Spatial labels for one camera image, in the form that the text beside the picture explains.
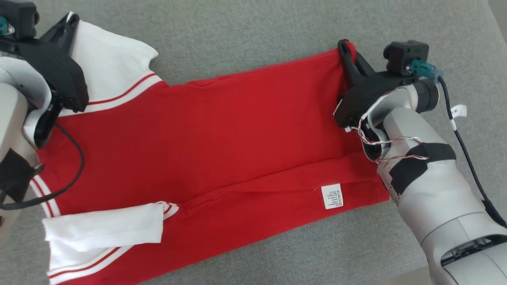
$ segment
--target t-shirt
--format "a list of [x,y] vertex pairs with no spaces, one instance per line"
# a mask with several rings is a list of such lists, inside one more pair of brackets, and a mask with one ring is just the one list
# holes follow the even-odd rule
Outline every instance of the t-shirt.
[[[346,88],[336,49],[173,86],[149,70],[156,55],[80,23],[72,56],[90,104],[84,113],[63,112],[58,123],[83,149],[86,166],[43,208],[52,217],[166,201],[177,207],[162,241],[67,264],[52,254],[51,283],[138,283],[388,199],[357,135],[334,121]],[[32,182],[39,196],[64,187],[81,163],[56,128],[39,155],[46,165]]]

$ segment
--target cable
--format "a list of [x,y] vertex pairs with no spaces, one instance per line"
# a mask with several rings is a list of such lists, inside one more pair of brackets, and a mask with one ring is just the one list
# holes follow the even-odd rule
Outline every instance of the cable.
[[83,172],[83,169],[85,168],[85,154],[83,153],[83,150],[81,149],[81,147],[79,146],[77,141],[64,128],[62,128],[62,126],[60,126],[58,123],[56,123],[55,126],[72,142],[72,144],[76,147],[76,149],[79,152],[79,156],[81,157],[81,165],[79,167],[78,173],[76,173],[76,176],[74,177],[74,179],[72,179],[72,181],[70,181],[70,183],[67,184],[67,186],[63,187],[62,189],[60,189],[56,192],[53,192],[53,193],[48,194],[43,197],[31,199],[28,201],[23,201],[20,203],[9,203],[9,204],[1,204],[0,203],[0,209],[2,209],[2,210],[18,210],[18,209],[23,209],[23,208],[39,205],[41,203],[52,200],[52,199],[56,198],[57,196],[59,196],[60,194],[67,191],[67,189],[69,189],[78,180],[79,176],[81,176],[81,173]]
[[468,154],[468,150],[466,149],[465,143],[463,142],[463,139],[461,138],[461,135],[459,135],[458,129],[456,127],[456,123],[454,122],[454,117],[452,116],[451,111],[451,102],[449,100],[449,93],[447,91],[447,85],[445,84],[444,79],[439,76],[438,81],[440,82],[440,85],[442,86],[442,90],[444,92],[444,98],[445,98],[445,105],[447,109],[447,115],[449,116],[449,120],[451,120],[451,124],[454,129],[454,134],[456,135],[456,138],[458,139],[459,145],[461,146],[461,149],[463,150],[463,154],[465,155],[466,162],[468,163],[468,166],[470,168],[470,171],[472,172],[472,176],[474,177],[474,181],[477,184],[477,188],[479,188],[479,192],[481,192],[482,197],[484,200],[482,203],[485,206],[486,212],[489,214],[489,216],[497,222],[499,225],[507,228],[507,223],[505,220],[500,216],[498,211],[493,206],[493,203],[491,203],[491,200],[489,200],[488,195],[486,195],[486,192],[484,192],[484,188],[482,188],[481,182],[479,181],[479,178],[477,177],[477,173],[475,171],[474,165],[472,164],[472,160],[470,159],[470,155]]

